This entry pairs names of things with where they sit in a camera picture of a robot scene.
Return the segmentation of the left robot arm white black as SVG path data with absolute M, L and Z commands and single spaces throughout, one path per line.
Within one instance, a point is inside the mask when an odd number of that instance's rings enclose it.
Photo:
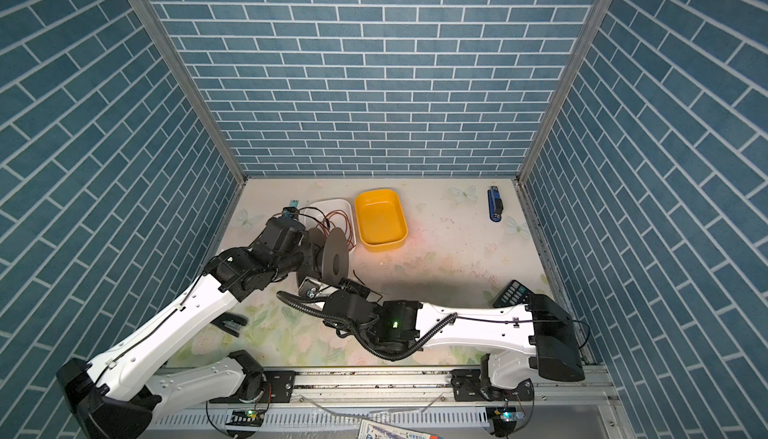
M 192 284 L 127 338 L 89 360 L 71 359 L 56 374 L 71 414 L 89 438 L 137 438 L 155 420 L 211 399 L 251 403 L 267 385 L 245 350 L 179 373 L 159 369 L 189 339 L 252 293 L 301 268 L 305 226 L 286 207 L 247 247 L 210 259 Z

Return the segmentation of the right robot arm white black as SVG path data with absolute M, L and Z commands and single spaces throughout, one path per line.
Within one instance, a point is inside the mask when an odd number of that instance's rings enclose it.
M 320 302 L 325 323 L 383 360 L 401 361 L 438 346 L 473 347 L 484 352 L 483 378 L 496 388 L 511 389 L 533 376 L 566 383 L 585 379 L 574 319 L 544 294 L 490 309 L 376 303 L 349 288 Z

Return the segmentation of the grey cable spool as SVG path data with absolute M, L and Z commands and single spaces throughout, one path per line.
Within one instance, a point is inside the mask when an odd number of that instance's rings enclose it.
M 300 249 L 304 262 L 296 272 L 298 285 L 310 279 L 339 286 L 348 278 L 349 249 L 341 228 L 335 227 L 327 235 L 317 227 L 307 230 Z

